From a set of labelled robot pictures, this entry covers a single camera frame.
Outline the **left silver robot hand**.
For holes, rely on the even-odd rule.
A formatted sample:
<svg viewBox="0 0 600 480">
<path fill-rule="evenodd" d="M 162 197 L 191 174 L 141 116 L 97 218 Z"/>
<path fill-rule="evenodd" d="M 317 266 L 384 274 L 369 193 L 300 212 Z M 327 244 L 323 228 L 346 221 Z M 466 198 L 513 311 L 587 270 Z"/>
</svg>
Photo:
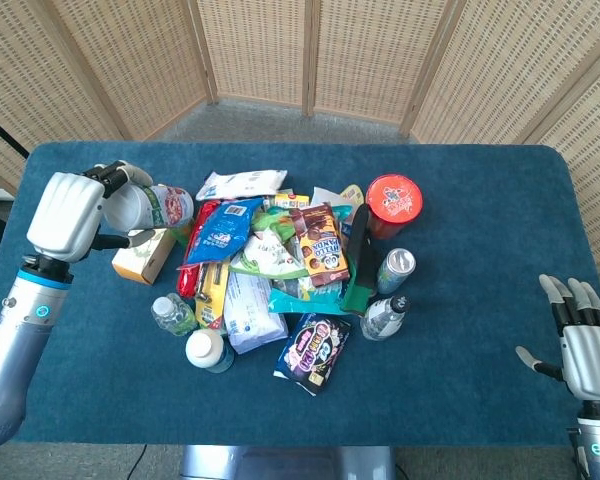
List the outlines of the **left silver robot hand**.
<svg viewBox="0 0 600 480">
<path fill-rule="evenodd" d="M 77 263 L 94 250 L 131 248 L 152 238 L 149 229 L 134 236 L 101 235 L 106 201 L 126 184 L 149 187 L 152 177 L 126 161 L 96 164 L 82 173 L 56 172 L 47 183 L 27 232 L 35 251 Z"/>
</svg>

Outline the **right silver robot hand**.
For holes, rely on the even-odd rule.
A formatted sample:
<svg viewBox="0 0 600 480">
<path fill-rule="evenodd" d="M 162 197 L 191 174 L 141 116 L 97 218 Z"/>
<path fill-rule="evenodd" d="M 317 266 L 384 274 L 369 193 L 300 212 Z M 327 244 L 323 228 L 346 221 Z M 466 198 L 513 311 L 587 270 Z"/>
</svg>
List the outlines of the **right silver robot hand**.
<svg viewBox="0 0 600 480">
<path fill-rule="evenodd" d="M 570 278 L 566 283 L 541 274 L 556 324 L 562 354 L 560 366 L 535 358 L 518 346 L 518 358 L 531 370 L 566 384 L 581 401 L 600 401 L 600 297 L 587 282 Z"/>
</svg>

